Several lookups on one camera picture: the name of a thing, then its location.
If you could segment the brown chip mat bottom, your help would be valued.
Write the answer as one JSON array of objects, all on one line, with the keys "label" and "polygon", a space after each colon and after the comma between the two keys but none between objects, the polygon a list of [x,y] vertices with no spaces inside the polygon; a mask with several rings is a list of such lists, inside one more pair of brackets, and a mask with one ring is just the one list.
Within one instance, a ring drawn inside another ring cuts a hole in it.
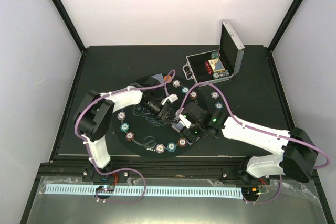
[{"label": "brown chip mat bottom", "polygon": [[178,140],[178,145],[179,145],[179,147],[185,147],[187,145],[187,140],[184,139],[184,138],[180,138]]}]

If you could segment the brown chip mat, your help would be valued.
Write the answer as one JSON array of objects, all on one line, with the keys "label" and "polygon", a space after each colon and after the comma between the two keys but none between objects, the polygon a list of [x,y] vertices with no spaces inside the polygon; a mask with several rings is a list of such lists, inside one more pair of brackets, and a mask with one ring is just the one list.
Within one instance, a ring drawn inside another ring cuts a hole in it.
[{"label": "brown chip mat", "polygon": [[196,91],[192,91],[192,92],[190,92],[190,98],[191,99],[196,99],[197,98],[197,96],[198,96],[198,94],[197,94],[197,92]]},{"label": "brown chip mat", "polygon": [[178,145],[179,145],[179,147],[185,147],[187,145],[187,140],[184,139],[184,138],[180,138],[178,140]]},{"label": "brown chip mat", "polygon": [[133,141],[134,140],[134,133],[133,132],[127,132],[125,135],[125,139],[127,141]]}]

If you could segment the blue playing card deck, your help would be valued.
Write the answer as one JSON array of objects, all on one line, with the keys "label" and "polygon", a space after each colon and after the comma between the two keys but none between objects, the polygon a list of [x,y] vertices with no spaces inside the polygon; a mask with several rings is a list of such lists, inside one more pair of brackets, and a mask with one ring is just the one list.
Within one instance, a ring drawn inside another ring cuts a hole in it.
[{"label": "blue playing card deck", "polygon": [[178,123],[172,123],[171,127],[177,132],[180,132],[183,128],[185,128],[185,125],[183,122],[178,122]]}]

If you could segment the teal chip mat bottom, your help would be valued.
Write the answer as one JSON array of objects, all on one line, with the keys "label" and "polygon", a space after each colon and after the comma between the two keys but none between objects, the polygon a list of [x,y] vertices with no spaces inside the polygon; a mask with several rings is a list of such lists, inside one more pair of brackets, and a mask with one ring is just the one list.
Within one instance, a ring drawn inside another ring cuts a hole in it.
[{"label": "teal chip mat bottom", "polygon": [[173,143],[173,142],[168,143],[166,149],[171,153],[175,152],[175,150],[176,150],[175,143]]}]

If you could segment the teal chip mat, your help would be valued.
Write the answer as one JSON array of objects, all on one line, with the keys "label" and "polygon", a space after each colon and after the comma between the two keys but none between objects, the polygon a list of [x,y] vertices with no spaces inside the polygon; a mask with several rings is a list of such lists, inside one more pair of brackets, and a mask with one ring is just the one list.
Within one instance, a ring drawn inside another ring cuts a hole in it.
[{"label": "teal chip mat", "polygon": [[183,87],[183,88],[182,88],[182,93],[183,93],[183,94],[187,94],[188,91],[189,91],[189,88],[188,88],[188,87]]},{"label": "teal chip mat", "polygon": [[122,131],[122,132],[128,132],[128,130],[129,130],[129,124],[127,124],[127,123],[122,123],[121,125],[120,125],[120,130]]},{"label": "teal chip mat", "polygon": [[175,143],[173,143],[173,142],[168,143],[166,149],[171,153],[175,152],[175,150],[176,150]]}]

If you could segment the teal chip mat top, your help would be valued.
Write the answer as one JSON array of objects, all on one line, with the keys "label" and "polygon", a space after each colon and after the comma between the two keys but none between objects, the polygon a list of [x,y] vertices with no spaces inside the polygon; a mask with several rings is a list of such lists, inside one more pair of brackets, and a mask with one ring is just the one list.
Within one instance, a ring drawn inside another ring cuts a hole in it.
[{"label": "teal chip mat top", "polygon": [[188,87],[183,87],[183,88],[182,88],[182,93],[183,93],[183,94],[187,94],[188,91],[189,91],[189,88],[188,88]]}]

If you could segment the white chip mat top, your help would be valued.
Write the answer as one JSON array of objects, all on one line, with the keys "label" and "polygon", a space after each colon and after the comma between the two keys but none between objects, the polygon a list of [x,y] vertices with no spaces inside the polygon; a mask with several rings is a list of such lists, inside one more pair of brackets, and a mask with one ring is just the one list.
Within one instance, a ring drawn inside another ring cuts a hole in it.
[{"label": "white chip mat top", "polygon": [[174,80],[172,82],[173,87],[178,88],[181,86],[181,82],[179,80]]}]

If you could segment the white chip mat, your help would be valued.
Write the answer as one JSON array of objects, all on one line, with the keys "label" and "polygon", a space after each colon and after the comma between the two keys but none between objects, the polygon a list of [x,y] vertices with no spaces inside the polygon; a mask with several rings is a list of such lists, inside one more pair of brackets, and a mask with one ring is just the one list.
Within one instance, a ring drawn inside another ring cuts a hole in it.
[{"label": "white chip mat", "polygon": [[165,151],[165,146],[163,144],[158,144],[155,147],[155,151],[159,154],[162,154]]},{"label": "white chip mat", "polygon": [[181,82],[179,80],[174,80],[172,82],[173,87],[178,88],[181,86]]},{"label": "white chip mat", "polygon": [[121,111],[117,114],[117,119],[123,121],[126,118],[126,113]]}]

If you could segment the brown chip mat top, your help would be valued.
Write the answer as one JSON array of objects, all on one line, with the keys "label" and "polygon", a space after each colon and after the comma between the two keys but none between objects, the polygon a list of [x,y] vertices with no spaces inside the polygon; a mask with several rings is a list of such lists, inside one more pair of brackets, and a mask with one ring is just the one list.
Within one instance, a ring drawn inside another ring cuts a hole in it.
[{"label": "brown chip mat top", "polygon": [[197,98],[197,96],[198,96],[198,94],[197,94],[197,92],[196,91],[192,91],[192,92],[190,92],[190,98],[191,99],[196,99]]}]

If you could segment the orange big blind button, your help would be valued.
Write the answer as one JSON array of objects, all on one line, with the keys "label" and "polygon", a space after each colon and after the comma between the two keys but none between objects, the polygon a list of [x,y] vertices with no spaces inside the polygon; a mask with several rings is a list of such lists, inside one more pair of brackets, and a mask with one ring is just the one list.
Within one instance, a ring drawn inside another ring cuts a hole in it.
[{"label": "orange big blind button", "polygon": [[172,76],[167,75],[167,76],[163,77],[163,81],[166,82],[166,83],[170,83],[170,82],[172,82],[172,80],[173,80]]}]

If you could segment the white chip mat bottom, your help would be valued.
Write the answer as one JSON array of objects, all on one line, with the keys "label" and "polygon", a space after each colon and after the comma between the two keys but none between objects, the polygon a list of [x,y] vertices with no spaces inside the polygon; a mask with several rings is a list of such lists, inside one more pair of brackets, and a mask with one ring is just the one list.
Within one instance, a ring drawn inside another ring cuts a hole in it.
[{"label": "white chip mat bottom", "polygon": [[162,154],[165,151],[165,146],[163,144],[158,144],[155,147],[155,151],[159,154]]}]

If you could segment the blue card mat top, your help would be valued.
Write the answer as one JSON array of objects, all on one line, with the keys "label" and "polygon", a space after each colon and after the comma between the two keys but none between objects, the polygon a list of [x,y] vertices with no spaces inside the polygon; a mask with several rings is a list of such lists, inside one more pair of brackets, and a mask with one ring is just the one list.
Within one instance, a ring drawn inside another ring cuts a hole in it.
[{"label": "blue card mat top", "polygon": [[160,74],[155,74],[152,77],[154,79],[156,79],[160,84],[164,83],[163,75],[161,73]]}]

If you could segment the teal poker chip stack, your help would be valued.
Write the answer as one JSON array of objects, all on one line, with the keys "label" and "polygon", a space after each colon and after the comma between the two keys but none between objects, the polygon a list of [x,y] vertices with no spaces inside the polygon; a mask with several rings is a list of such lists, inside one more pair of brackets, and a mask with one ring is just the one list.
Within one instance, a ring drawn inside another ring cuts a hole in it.
[{"label": "teal poker chip stack", "polygon": [[217,102],[217,103],[215,104],[215,108],[216,108],[216,109],[218,109],[218,110],[220,110],[220,109],[222,109],[222,108],[223,108],[223,104],[222,104],[222,103],[219,103],[219,102]]}]

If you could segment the white purple chip stack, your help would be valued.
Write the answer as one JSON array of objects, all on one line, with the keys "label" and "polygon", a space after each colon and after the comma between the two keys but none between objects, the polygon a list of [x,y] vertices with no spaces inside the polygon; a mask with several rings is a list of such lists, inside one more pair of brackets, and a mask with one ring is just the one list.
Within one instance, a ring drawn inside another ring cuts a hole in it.
[{"label": "white purple chip stack", "polygon": [[213,99],[218,99],[218,97],[219,97],[219,94],[218,94],[218,92],[212,92],[211,93],[211,97],[213,98]]}]

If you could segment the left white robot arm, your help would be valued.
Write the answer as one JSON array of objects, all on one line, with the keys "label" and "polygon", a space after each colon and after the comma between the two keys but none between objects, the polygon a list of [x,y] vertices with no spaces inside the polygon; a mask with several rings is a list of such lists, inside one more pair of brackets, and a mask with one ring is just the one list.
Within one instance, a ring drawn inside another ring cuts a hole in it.
[{"label": "left white robot arm", "polygon": [[169,119],[169,105],[177,100],[177,96],[169,94],[167,84],[173,82],[175,70],[171,70],[163,82],[157,79],[153,86],[135,86],[131,84],[123,89],[110,91],[107,93],[97,93],[90,91],[86,94],[74,117],[75,135],[82,139],[83,145],[89,154],[89,162],[94,168],[94,175],[102,182],[108,181],[112,175],[118,172],[127,171],[127,168],[113,170],[109,163],[111,157],[106,145],[106,134],[108,132],[113,113],[121,111],[131,105],[138,105],[145,101],[145,95],[152,90],[163,88],[166,97],[156,106],[159,111],[154,112],[154,102],[147,105],[153,115],[158,120],[165,123],[173,123],[174,119]]}]

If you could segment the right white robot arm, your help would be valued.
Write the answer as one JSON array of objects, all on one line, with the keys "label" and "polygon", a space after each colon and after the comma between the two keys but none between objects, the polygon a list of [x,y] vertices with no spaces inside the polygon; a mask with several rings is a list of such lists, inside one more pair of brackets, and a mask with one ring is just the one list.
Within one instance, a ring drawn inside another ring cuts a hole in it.
[{"label": "right white robot arm", "polygon": [[217,110],[210,113],[196,103],[188,103],[177,112],[182,138],[193,143],[201,138],[223,136],[268,151],[264,156],[246,156],[237,170],[244,184],[254,184],[267,175],[285,175],[297,182],[309,182],[318,156],[306,132],[275,130],[258,124],[249,125]]}]

